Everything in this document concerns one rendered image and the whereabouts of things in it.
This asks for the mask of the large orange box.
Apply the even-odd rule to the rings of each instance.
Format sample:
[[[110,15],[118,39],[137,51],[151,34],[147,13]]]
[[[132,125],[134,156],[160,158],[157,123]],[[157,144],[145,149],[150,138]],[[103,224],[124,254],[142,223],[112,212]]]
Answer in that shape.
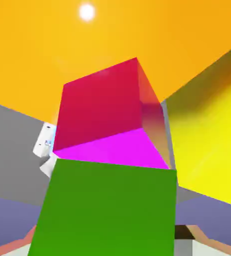
[[[231,0],[0,0],[0,105],[55,123],[65,83],[137,58],[164,100],[231,50]]]

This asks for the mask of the large yellow box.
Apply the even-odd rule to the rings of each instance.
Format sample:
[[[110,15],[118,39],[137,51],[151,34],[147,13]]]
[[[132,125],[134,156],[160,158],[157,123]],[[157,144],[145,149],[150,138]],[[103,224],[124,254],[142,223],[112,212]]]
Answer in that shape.
[[[231,50],[166,106],[179,185],[231,204]]]

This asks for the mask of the small green cube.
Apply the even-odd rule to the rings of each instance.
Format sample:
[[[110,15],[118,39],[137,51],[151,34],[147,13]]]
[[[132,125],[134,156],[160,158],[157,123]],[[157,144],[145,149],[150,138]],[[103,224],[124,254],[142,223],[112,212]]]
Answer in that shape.
[[[28,256],[174,256],[174,170],[58,159]]]

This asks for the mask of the small magenta cube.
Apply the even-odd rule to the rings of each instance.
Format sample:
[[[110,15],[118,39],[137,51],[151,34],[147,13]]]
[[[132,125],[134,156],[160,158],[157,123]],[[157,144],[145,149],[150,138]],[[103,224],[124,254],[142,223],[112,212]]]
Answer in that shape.
[[[171,168],[163,108],[138,59],[63,86],[53,152],[69,160]]]

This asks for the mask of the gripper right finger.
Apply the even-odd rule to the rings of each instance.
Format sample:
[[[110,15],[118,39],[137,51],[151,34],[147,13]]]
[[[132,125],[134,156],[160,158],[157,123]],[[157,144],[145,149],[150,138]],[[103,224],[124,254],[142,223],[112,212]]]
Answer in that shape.
[[[174,256],[231,256],[231,245],[208,238],[197,225],[176,225]]]

